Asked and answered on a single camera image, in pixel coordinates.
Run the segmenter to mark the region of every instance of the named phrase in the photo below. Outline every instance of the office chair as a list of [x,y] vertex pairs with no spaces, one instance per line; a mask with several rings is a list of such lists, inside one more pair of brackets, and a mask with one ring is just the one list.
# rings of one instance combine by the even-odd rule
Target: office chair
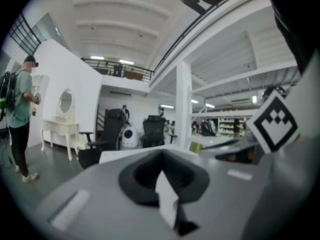
[[143,122],[144,136],[142,136],[142,147],[150,148],[165,144],[164,137],[165,121],[158,115],[149,115]]
[[108,112],[108,122],[106,123],[103,134],[98,141],[91,142],[90,134],[93,132],[79,132],[86,135],[90,147],[89,149],[79,150],[78,159],[82,168],[86,169],[99,163],[103,151],[117,150],[117,140],[120,131],[125,125],[124,116],[121,109],[111,109]]
[[207,121],[203,121],[200,127],[202,136],[216,136],[211,128],[211,125]]

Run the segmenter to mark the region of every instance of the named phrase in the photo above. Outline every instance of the white vanity table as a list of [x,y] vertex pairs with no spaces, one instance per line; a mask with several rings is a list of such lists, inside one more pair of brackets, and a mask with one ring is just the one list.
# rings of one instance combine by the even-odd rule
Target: white vanity table
[[66,147],[68,151],[68,158],[71,161],[71,147],[70,139],[72,135],[79,139],[79,126],[75,123],[75,98],[71,90],[66,89],[60,96],[56,115],[52,117],[52,120],[42,120],[41,122],[41,140],[42,140],[42,152],[45,151],[44,131],[50,132],[51,147],[53,147],[53,133],[59,136],[65,136]]

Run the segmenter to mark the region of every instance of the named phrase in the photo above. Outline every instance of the mirror frame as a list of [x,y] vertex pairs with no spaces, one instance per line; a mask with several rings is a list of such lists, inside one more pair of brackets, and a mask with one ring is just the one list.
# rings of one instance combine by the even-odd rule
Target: mirror frame
[[[61,107],[60,107],[61,97],[65,92],[69,92],[71,94],[71,104],[70,104],[70,107],[69,107],[67,112],[63,112]],[[59,111],[59,114],[62,115],[62,116],[68,115],[71,112],[71,110],[73,109],[74,105],[75,105],[75,94],[74,94],[74,92],[72,90],[70,90],[69,88],[64,89],[63,92],[60,94],[59,100],[58,100],[58,111]]]

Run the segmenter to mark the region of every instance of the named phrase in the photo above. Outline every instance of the yellow object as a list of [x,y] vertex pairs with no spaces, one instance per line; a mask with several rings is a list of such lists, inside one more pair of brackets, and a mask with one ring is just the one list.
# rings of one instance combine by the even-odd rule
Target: yellow object
[[190,145],[190,151],[194,152],[196,154],[200,153],[200,149],[202,149],[204,147],[204,145],[196,143],[196,142],[192,142]]

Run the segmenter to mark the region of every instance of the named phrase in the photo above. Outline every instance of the green t-shirt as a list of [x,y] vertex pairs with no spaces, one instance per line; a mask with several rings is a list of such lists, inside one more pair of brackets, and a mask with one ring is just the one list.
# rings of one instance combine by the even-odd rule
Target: green t-shirt
[[9,127],[18,128],[30,120],[30,102],[24,98],[24,93],[32,91],[32,77],[26,71],[18,73],[15,84],[15,109],[6,110],[6,121]]

